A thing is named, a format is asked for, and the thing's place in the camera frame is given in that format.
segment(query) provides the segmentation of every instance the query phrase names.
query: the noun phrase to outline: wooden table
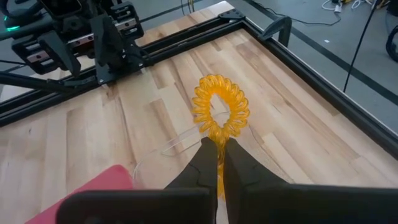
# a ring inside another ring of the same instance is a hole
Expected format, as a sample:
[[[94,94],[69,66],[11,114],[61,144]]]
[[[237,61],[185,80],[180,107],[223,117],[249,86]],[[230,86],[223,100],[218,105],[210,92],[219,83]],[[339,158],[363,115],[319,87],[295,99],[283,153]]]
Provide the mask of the wooden table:
[[[221,2],[148,30],[138,43],[231,8]],[[84,66],[92,64],[85,60]],[[252,113],[238,141],[286,181],[398,186],[395,159],[239,30],[1,128],[2,223],[24,223],[111,165],[132,173],[148,152],[194,127],[193,90],[209,73],[229,77],[245,92]],[[228,110],[217,97],[212,105],[213,114]],[[195,154],[200,137],[176,145],[170,153],[193,145],[176,157],[148,156],[137,173],[140,186],[165,187]]]

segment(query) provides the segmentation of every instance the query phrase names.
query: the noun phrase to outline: yellow spiral cord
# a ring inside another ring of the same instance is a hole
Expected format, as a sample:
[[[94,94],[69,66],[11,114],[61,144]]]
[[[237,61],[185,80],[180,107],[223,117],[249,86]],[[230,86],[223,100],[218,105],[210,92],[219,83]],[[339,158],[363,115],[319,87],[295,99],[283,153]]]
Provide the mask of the yellow spiral cord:
[[[222,75],[207,75],[200,79],[200,84],[195,88],[197,97],[192,99],[193,104],[196,105],[192,109],[192,113],[196,115],[193,120],[195,123],[202,123],[200,132],[203,133],[207,129],[208,137],[217,145],[218,158],[218,196],[224,198],[224,155],[225,144],[229,139],[229,135],[234,137],[239,136],[240,129],[245,127],[248,123],[248,116],[250,111],[248,109],[248,99],[244,97],[244,93],[239,89],[237,84],[231,82],[229,78],[224,78]],[[229,106],[230,116],[227,122],[220,127],[217,122],[211,117],[211,97],[217,94]]]

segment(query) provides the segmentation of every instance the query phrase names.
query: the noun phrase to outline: red mat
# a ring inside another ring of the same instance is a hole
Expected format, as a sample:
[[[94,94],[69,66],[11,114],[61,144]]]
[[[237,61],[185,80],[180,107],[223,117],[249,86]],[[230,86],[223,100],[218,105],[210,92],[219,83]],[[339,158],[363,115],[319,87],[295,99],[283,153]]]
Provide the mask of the red mat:
[[[123,166],[115,165],[100,173],[100,175],[79,189],[76,189],[70,195],[84,190],[132,190],[132,179],[129,172]],[[58,207],[68,196],[36,215],[28,222],[25,222],[25,224],[55,224]]]

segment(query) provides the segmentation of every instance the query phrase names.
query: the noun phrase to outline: green light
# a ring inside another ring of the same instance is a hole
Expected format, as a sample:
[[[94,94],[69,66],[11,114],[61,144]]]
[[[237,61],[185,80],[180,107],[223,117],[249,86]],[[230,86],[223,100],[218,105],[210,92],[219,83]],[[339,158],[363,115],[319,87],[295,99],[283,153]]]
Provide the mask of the green light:
[[[18,30],[18,29],[19,29],[19,26],[10,27],[10,28],[7,28],[6,30],[7,30],[7,32],[10,32],[10,31],[13,31],[13,30]]]

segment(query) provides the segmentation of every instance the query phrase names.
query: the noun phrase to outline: black aluminum frame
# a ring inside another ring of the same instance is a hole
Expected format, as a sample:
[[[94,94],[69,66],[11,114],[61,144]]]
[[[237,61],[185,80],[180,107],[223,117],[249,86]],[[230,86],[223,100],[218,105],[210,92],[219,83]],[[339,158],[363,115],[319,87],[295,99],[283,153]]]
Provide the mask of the black aluminum frame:
[[[146,53],[142,67],[151,66],[154,63],[193,49],[236,30],[244,29],[351,122],[357,125],[359,129],[377,142],[385,151],[395,159],[398,159],[398,136],[394,132],[381,124],[375,117],[363,110],[362,107],[353,102],[343,92],[335,88],[287,49],[287,42],[289,41],[289,35],[287,34],[290,33],[291,21],[289,21],[289,18],[282,19],[285,20],[282,22],[275,21],[271,24],[273,27],[269,27],[264,31],[250,21],[250,19],[233,9],[220,14],[214,19],[199,23],[193,27],[142,46],[142,51]],[[279,36],[279,41],[271,38],[271,34],[275,32],[283,33],[283,35]],[[119,71],[117,75],[113,75],[107,82],[115,81],[118,78],[138,71],[139,68],[126,65],[126,69]],[[59,80],[59,82],[75,82],[80,85],[66,93],[32,90],[0,103],[0,127],[57,105],[106,83],[100,82],[97,79],[95,66],[82,71],[78,77],[65,77]]]

